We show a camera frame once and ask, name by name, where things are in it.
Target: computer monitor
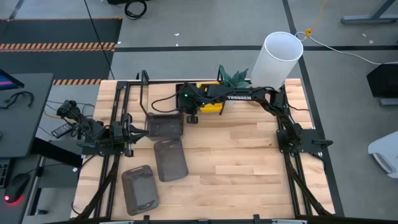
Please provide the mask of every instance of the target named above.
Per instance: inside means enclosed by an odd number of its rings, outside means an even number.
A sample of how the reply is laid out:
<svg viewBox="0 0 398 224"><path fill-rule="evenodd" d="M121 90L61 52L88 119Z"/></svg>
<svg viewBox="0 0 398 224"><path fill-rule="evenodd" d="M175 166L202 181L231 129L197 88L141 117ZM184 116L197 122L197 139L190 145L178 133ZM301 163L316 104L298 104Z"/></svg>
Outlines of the computer monitor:
<svg viewBox="0 0 398 224"><path fill-rule="evenodd" d="M23 88L25 85L7 72L0 69L0 90Z"/></svg>

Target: green plush toy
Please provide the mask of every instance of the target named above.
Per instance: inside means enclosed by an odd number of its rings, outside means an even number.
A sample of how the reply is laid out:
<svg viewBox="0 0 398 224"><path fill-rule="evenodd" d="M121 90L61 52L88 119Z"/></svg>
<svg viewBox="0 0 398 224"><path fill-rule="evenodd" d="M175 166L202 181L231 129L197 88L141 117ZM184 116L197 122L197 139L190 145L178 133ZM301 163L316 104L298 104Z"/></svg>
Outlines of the green plush toy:
<svg viewBox="0 0 398 224"><path fill-rule="evenodd" d="M243 72L237 71L235 75L231 77L225 72L224 66L220 65L218 67L218 71L223 76L224 86L231 88L246 88L248 85L250 85L249 83L244 81L248 73L248 70L249 69L246 69Z"/></svg>

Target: computer mouse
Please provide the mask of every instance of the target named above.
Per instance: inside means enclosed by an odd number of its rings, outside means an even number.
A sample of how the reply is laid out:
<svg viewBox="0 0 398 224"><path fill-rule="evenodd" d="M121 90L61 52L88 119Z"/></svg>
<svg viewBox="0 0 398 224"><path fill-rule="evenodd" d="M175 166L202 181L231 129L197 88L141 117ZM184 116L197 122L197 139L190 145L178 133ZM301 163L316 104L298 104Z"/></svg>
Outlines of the computer mouse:
<svg viewBox="0 0 398 224"><path fill-rule="evenodd" d="M7 203L16 202L19 197L24 193L27 183L29 183L29 174L18 174L9 182L6 193L4 194L4 200Z"/></svg>

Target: wooden tabletop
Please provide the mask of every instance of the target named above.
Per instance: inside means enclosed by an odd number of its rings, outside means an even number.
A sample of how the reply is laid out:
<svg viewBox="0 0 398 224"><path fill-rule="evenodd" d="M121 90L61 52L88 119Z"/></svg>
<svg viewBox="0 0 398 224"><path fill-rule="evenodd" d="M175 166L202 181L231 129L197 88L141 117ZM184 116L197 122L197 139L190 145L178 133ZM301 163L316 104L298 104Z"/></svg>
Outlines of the wooden tabletop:
<svg viewBox="0 0 398 224"><path fill-rule="evenodd" d="M296 108L307 108L300 79L286 80L289 103ZM109 123L116 81L102 81L94 119ZM149 85L144 90L144 106L175 93L175 83ZM175 108L175 98L159 102L160 110ZM308 111L292 110L292 116L304 129L312 127ZM133 125L144 128L145 114L139 106L139 86L130 91L128 113ZM112 220L197 220L197 219L252 219L293 218L292 201L283 155L279 152L277 121L259 104L247 101L227 101L223 115L198 114L198 124L184 123L182 144L189 174L179 180L161 182L152 142L141 139L134 148L134 157L122 156L113 202ZM301 153L308 188L319 202L334 212L322 161ZM103 158L96 156L80 172L74 207L80 212L91 200L100 180ZM129 169L150 165L157 184L159 206L146 213L129 216L126 211L121 174ZM304 212L298 189L300 209ZM101 214L104 215L108 193L105 193Z"/></svg>

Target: floor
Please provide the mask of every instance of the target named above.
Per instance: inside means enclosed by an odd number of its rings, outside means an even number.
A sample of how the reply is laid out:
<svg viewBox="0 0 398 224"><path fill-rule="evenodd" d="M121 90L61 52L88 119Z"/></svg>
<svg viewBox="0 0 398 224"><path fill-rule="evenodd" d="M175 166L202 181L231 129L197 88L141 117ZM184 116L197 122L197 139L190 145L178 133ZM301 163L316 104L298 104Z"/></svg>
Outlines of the floor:
<svg viewBox="0 0 398 224"><path fill-rule="evenodd" d="M322 1L287 1L297 30L313 25ZM83 1L19 2L23 4L14 13L16 18L88 17ZM333 46L396 45L397 23L340 24L341 16L369 14L383 2L329 1L312 37ZM17 3L18 0L1 1L0 17L8 18ZM108 5L106 1L87 0L87 3L93 17L124 17L120 7ZM147 4L148 11L143 18L123 20L118 47L261 45L267 34L290 32L292 28L283 2L276 0L151 0ZM398 13L398 3L386 12L392 13ZM311 40L303 44L316 45ZM133 79L143 69L151 79L214 78L219 64L230 73L251 70L258 53L257 50L116 52L112 71L117 79ZM396 50L356 50L354 53L377 62L398 59ZM329 151L345 215L398 220L398 180L389 178L367 153L369 143L396 131L397 128L389 124L398 122L398 108L381 108L371 95L366 75L376 66L330 51L306 51L303 58L307 69L303 69L303 62L300 66L297 64L290 77L303 78L307 83L310 106L317 105L325 136L334 141ZM78 99L94 104L97 92L96 85L54 86L49 98L53 101ZM40 126L51 131L61 124L62 121L44 116ZM42 130L37 135L51 139ZM73 188L46 189L39 207L50 213L27 217L24 223L66 220L74 191Z"/></svg>

